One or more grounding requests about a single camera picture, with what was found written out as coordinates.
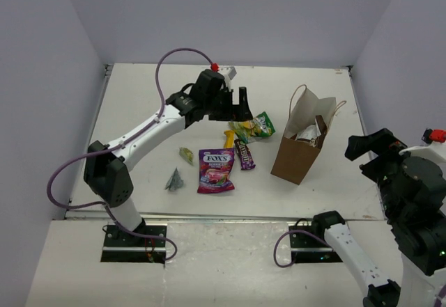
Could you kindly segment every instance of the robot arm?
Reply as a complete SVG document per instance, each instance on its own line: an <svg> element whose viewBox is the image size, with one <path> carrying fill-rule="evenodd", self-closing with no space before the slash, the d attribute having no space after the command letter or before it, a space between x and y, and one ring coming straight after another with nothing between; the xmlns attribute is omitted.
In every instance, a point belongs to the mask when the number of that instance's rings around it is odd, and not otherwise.
<svg viewBox="0 0 446 307"><path fill-rule="evenodd" d="M234 67L222 68L220 72L204 70L194 84L184 86L166 100L162 115L158 111L107 145L95 141L89 146L88 152L117 147L113 152L87 158L84 181L108 204L117 221L128 230L134 231L144 222L130 199L133 192L130 171L144 156L170 136L202 120L205 115L209 120L252 119L245 87L239 88L239 104L232 102L231 80L235 74ZM126 139L134 137L150 123L153 123L152 127L124 145Z"/></svg>
<svg viewBox="0 0 446 307"><path fill-rule="evenodd" d="M446 158L445 133L435 139L424 149L407 148L393 133L382 129L348 140L346 157L352 161L370 150L377 154L360 169L380 189L387 222L402 254L401 289L357 245L339 213L314 217L315 234L325 239L355 277L365 296L365 307L446 305L446 218L440 211L446 180L435 163Z"/></svg>

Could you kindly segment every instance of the snack bag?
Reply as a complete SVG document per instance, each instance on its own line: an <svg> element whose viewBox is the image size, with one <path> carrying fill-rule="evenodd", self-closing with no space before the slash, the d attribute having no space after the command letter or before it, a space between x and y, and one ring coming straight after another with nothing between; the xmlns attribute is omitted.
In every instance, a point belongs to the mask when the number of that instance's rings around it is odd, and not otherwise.
<svg viewBox="0 0 446 307"><path fill-rule="evenodd" d="M190 149L180 147L180 156L191 166L194 165L194 153Z"/></svg>
<svg viewBox="0 0 446 307"><path fill-rule="evenodd" d="M236 140L236 150L242 170L252 170L256 167L249 148L241 140Z"/></svg>
<svg viewBox="0 0 446 307"><path fill-rule="evenodd" d="M218 194L235 189L229 180L234 164L234 148L201 149L199 160L199 194Z"/></svg>
<svg viewBox="0 0 446 307"><path fill-rule="evenodd" d="M260 113L253 120L231 121L229 122L229 128L237 134L237 137L243 143L254 142L257 138L267 138L276 132L266 112Z"/></svg>

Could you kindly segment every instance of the cable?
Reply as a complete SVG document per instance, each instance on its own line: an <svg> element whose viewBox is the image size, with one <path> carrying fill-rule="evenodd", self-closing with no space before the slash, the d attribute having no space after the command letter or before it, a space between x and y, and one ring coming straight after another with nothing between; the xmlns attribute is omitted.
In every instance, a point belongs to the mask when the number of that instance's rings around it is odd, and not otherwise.
<svg viewBox="0 0 446 307"><path fill-rule="evenodd" d="M146 235L146 234L132 232L131 230L124 227L118 220L116 220L116 217L113 215L112 211L110 210L110 208L108 206L105 206L104 208L105 208L105 211L107 212L107 214L109 215L109 217L113 220L116 227L121 229L123 232L133 235L133 236L136 236L136 237L141 237L143 239L161 239L162 241L166 241L166 242L170 243L175 249L174 253L171 256L169 256L168 258L166 258L166 260L171 260L172 258L175 257L176 253L178 252L178 247L176 246L174 241L172 241L168 237L164 237L164 236Z"/></svg>
<svg viewBox="0 0 446 307"><path fill-rule="evenodd" d="M318 241L326 246L329 246L327 244L327 242L325 242L323 239L315 236L314 234L307 232L306 230L300 230L300 229L290 230L290 231L284 233L281 237L279 237L279 239L276 242L276 245L274 245L274 251L272 252L272 258L274 258L274 263L276 263L276 265L281 268L290 267L291 265L294 264L294 260L291 260L290 263L285 264L285 265L279 264L279 262L277 261L277 248L279 247L279 243L283 240L284 237L286 237L290 234L305 234L305 235L310 236L311 238L315 239L316 241Z"/></svg>
<svg viewBox="0 0 446 307"><path fill-rule="evenodd" d="M169 55L171 55L173 53L181 52L181 51L198 53L198 54L202 55L211 65L213 65L213 62L211 61L211 59L206 54L204 54L202 51L199 51L198 49L189 48L189 47L181 47L181 48L172 49L170 52L167 52L158 61L158 64L157 64L156 69L155 69L155 85L156 85L156 88L157 88L158 94L160 95L160 100L161 100L161 107L160 107L160 112L159 112L158 115L162 115L162 113L164 112L165 105L166 105L165 102L164 102L164 95L162 93L160 80L159 80L160 67L161 67L162 63L164 62L164 60L166 59L166 57L168 57ZM139 234L139 233L132 232L131 230L128 230L126 227L122 226L121 223L119 223L116 220L116 217L112 214L112 212L110 211L110 208L109 208L109 206L108 206L108 204L106 202L99 200L99 201L93 201L91 203L81 204L81 205L65 205L63 203L58 202L55 199L55 197L53 196L53 194L52 194L52 185L53 185L56 177L66 167L68 167L69 165L71 165L71 164L73 164L73 163L75 163L77 161L80 161L81 159L86 159L86 158L90 158L90 157L96 157L96 156L99 156L99 155L108 154L110 152L113 152L113 151L115 151L115 150L125 146L127 143L135 140L139 136L141 136L145 131L147 131L149 128L151 128L155 123L156 123L155 120L150 121L149 124L147 124L145 127L140 129L133 136L131 136L130 138L126 139L122 144L116 145L113 148L108 148L106 150L101 150L99 152L89 152L89 153L80 155L78 157L75 157L73 159L70 159L67 162L65 162L64 164L62 164L49 177L49 180L48 180L48 183L47 183L47 197L48 197L49 201L51 203L53 203L55 206L61 207L61 208L65 209L65 210L79 210L81 208L90 207L90 206L94 206L94 205L103 205L105 207L105 211L108 213L108 215L113 220L115 225L118 228L120 228L122 231L126 232L127 234L130 234L130 235L133 235L133 236L136 236L136 237L142 237L144 239L161 239L163 241L166 241L166 242L172 244L174 246L174 248L175 248L174 254L172 256L166 258L166 260L170 260L170 259L172 259L176 255L176 253L178 251L178 248L177 248L176 244L171 239L168 239L167 237L156 236L156 235Z"/></svg>
<svg viewBox="0 0 446 307"><path fill-rule="evenodd" d="M435 304L433 307L441 307L443 303L441 302L446 297L446 285L443 286L443 288L440 290L440 292L437 294Z"/></svg>
<svg viewBox="0 0 446 307"><path fill-rule="evenodd" d="M306 222L307 222L307 226L308 226L308 219L306 219L306 218L300 218L300 219L298 219L298 220L295 222L294 227L296 227L296 229L297 229L298 224L299 224L300 222L302 222L302 221L306 221Z"/></svg>
<svg viewBox="0 0 446 307"><path fill-rule="evenodd" d="M193 83L188 83L186 84L184 87L181 88L181 92L184 93L188 88L190 88L191 86L193 86Z"/></svg>
<svg viewBox="0 0 446 307"><path fill-rule="evenodd" d="M149 254L148 251L147 251L147 239L144 239L144 250L145 250L145 252L146 252L146 255L147 255L148 260L151 260L152 255Z"/></svg>

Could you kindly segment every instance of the purple cable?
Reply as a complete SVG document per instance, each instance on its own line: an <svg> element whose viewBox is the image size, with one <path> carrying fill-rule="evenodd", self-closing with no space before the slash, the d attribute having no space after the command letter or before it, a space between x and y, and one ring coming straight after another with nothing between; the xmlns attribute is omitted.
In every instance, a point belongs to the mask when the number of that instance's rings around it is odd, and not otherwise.
<svg viewBox="0 0 446 307"><path fill-rule="evenodd" d="M158 61L158 64L157 64L156 70L155 70L155 85L156 85L156 88L158 90L158 94L160 95L160 99L161 99L161 107L160 107L159 115L162 115L162 113L164 112L164 107L165 107L164 95L162 94L160 80L159 80L160 67L161 67L163 61L166 59L166 57L168 57L169 55L171 55L173 53L181 52L181 51L198 53L198 54L202 55L211 65L213 63L211 61L211 59L206 54L204 54L202 51L199 51L198 49L194 49L194 48L181 47L181 48L172 49L170 52L167 52ZM51 203L53 203L55 206L59 206L61 208L64 208L65 210L79 210L81 208L90 207L90 206L94 206L94 205L103 205L105 207L105 211L108 213L110 218L114 221L115 225L117 227L119 227L121 230L123 230L124 232L126 232L128 234L131 234L131 235L134 235L136 237L142 237L144 239L161 239L162 241L167 241L168 243L172 244L174 246L174 248L175 248L174 254L172 256L166 258L166 260L170 260L170 259L172 259L176 255L176 252L178 250L176 244L171 239L168 239L167 237L157 236L157 235L139 234L139 233L132 232L131 230L128 230L126 227L121 225L116 220L116 218L114 217L114 215L110 211L110 209L108 207L108 204L106 202L99 200L99 201L93 201L92 203L81 204L81 205L65 205L63 203L58 202L55 199L55 197L53 196L53 193L52 193L52 185L54 183L54 180L59 175L59 173L61 173L67 166L69 166L69 165L71 165L71 164L73 164L73 163L75 163L77 161L80 161L81 159L86 159L86 158L89 158L89 157L96 157L96 156L99 156L99 155L107 154L109 152L113 152L113 151L119 149L121 146L124 146L127 143L129 143L129 142L135 140L136 138L138 138L139 136L141 136L146 130L151 128L153 126L153 124L155 124L155 120L150 121L149 124L147 124L145 127L141 128L137 133L135 133L133 136L131 136L130 138L125 140L122 145L116 145L113 148L108 148L106 150L101 150L99 152L89 152L89 153L83 154L81 156L75 157L73 159L70 159L69 161L67 161L64 164L62 164L49 177L49 180L48 180L48 183L47 183L47 197L48 197L49 201L51 201Z"/></svg>
<svg viewBox="0 0 446 307"><path fill-rule="evenodd" d="M441 300L443 300L444 297L446 297L446 285L444 285L443 288L438 293L438 296L435 300L435 304L433 305L433 307L441 307L442 306Z"/></svg>
<svg viewBox="0 0 446 307"><path fill-rule="evenodd" d="M168 237L163 237L163 236L158 236L158 235L146 235L146 234L132 232L130 229L127 229L126 227L121 225L121 223L118 220L116 220L116 217L113 215L112 211L110 210L110 208L108 206L105 206L105 211L110 216L110 218L113 220L116 227L118 227L119 229L121 229L123 232L125 232L127 234L130 234L130 235L133 235L136 237L142 237L143 239L161 239L162 241L166 241L166 242L170 243L172 246L174 246L174 253L171 256L169 256L168 258L166 258L165 260L171 260L172 258L175 257L176 253L178 252L178 247L176 246L175 242L172 241L171 239L169 239Z"/></svg>
<svg viewBox="0 0 446 307"><path fill-rule="evenodd" d="M290 230L290 231L284 233L281 237L279 237L279 239L278 239L277 242L276 242L276 245L274 246L274 251L272 252L272 257L274 258L274 263L276 263L276 265L277 265L278 267L281 267L281 268L290 267L291 265L294 264L294 261L293 261L293 260L291 260L290 263L285 264L285 265L279 264L279 262L277 261L277 248L279 247L279 243L283 240L284 237L286 237L286 236L288 236L288 235L290 235L290 234L305 234L305 235L307 235L307 236L312 237L312 238L315 239L316 241L318 241L318 242L320 242L320 243L322 243L322 244L324 244L324 245L330 247L330 246L327 244L327 242L325 242L323 239L321 239L321 238L315 236L314 234L311 234L311 233L307 232L306 230Z"/></svg>

